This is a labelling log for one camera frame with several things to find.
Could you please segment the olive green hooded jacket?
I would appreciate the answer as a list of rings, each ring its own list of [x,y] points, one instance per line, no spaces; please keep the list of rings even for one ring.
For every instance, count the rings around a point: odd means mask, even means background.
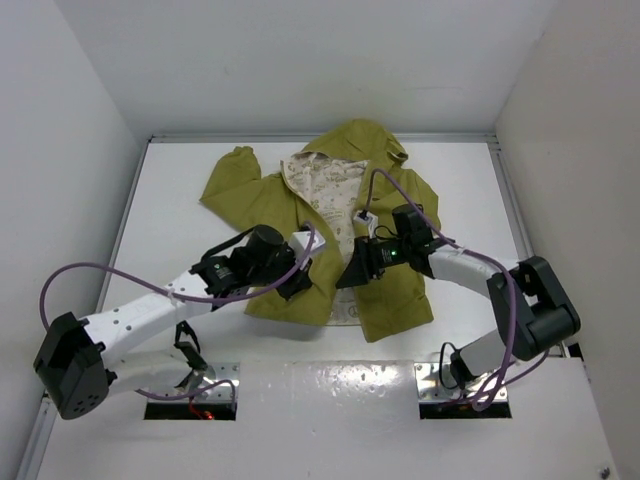
[[[289,236],[311,222],[325,241],[310,270],[312,286],[286,301],[270,292],[248,302],[246,314],[312,326],[358,325],[376,342],[432,321],[423,277],[407,265],[388,269],[365,286],[335,284],[351,259],[356,237],[367,229],[355,221],[363,208],[391,226],[392,210],[413,200],[433,224],[438,197],[413,170],[409,156],[382,125],[352,120],[285,157],[265,175],[250,147],[221,157],[200,202],[238,231],[266,224]]]

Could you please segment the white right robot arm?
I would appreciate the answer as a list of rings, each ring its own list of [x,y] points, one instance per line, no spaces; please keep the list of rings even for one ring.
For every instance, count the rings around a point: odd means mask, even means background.
[[[506,266],[456,248],[435,233],[419,207],[392,211],[395,233],[358,237],[337,288],[360,287],[386,269],[408,265],[433,280],[455,283],[487,298],[496,328],[454,349],[448,371],[457,389],[514,360],[528,361],[569,339],[581,328],[580,317],[549,262],[532,256]]]

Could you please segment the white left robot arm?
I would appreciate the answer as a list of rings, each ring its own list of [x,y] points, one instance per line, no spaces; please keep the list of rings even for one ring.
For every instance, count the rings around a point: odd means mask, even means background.
[[[34,370],[64,420],[80,418],[126,391],[156,401],[193,401],[227,385],[235,398],[235,383],[202,357],[188,321],[270,292],[291,299],[310,288],[312,258],[325,245],[311,224],[289,239],[256,225],[206,251],[165,286],[115,270],[148,294],[83,318],[68,312],[47,323]],[[138,352],[139,345],[167,330],[190,336],[176,338],[173,352]]]

